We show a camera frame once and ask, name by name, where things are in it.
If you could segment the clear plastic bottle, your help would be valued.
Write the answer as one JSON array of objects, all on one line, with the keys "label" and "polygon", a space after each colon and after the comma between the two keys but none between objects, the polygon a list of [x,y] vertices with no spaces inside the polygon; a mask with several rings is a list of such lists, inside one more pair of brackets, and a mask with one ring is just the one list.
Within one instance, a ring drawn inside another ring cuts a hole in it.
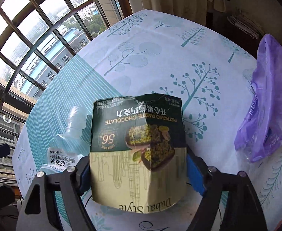
[{"label": "clear plastic bottle", "polygon": [[81,158],[89,154],[89,144],[81,138],[82,131],[86,128],[87,116],[88,111],[85,108],[71,108],[66,128],[52,139],[40,171],[46,174],[61,173],[70,166],[76,166]]}]

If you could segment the green chocolate box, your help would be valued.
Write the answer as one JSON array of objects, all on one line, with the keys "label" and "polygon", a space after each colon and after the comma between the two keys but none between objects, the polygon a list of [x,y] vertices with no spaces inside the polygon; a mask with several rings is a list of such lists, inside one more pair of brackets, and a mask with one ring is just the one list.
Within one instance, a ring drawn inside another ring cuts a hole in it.
[{"label": "green chocolate box", "polygon": [[94,103],[89,153],[95,202],[122,211],[164,211],[186,193],[180,98],[121,96]]}]

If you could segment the purple plastic bag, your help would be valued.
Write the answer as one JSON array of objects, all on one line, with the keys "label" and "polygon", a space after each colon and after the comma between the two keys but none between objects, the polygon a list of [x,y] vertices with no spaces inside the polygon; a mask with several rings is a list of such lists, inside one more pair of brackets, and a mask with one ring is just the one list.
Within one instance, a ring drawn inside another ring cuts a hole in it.
[{"label": "purple plastic bag", "polygon": [[270,34],[260,41],[251,87],[254,97],[234,147],[254,163],[282,145],[282,46]]}]

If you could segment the window metal grille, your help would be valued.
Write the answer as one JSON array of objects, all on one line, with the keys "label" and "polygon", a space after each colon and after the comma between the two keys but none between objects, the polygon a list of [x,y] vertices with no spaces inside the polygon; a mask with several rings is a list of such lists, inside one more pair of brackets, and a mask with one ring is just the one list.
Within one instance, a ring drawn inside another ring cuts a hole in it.
[{"label": "window metal grille", "polygon": [[1,3],[0,144],[15,149],[29,112],[55,76],[123,17],[118,0]]}]

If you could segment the tree print tablecloth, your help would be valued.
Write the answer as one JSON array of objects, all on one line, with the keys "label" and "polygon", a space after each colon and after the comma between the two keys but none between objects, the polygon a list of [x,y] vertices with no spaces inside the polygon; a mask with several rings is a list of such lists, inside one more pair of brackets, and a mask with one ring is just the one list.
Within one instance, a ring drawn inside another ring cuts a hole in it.
[{"label": "tree print tablecloth", "polygon": [[256,59],[244,49],[197,23],[152,10],[121,20],[63,65],[29,114],[13,154],[22,196],[73,106],[91,113],[97,99],[167,93],[182,99],[194,153],[222,172],[245,170],[268,229],[280,228],[282,147],[247,164],[239,162],[233,144],[253,99],[255,68]]}]

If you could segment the stack of books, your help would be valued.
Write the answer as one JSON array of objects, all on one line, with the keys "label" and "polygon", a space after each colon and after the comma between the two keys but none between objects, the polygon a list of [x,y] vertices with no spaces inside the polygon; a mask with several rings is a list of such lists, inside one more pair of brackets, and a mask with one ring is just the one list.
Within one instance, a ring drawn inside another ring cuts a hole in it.
[{"label": "stack of books", "polygon": [[248,14],[240,9],[235,13],[229,14],[227,20],[254,40],[260,40],[265,35],[262,26],[249,18]]}]

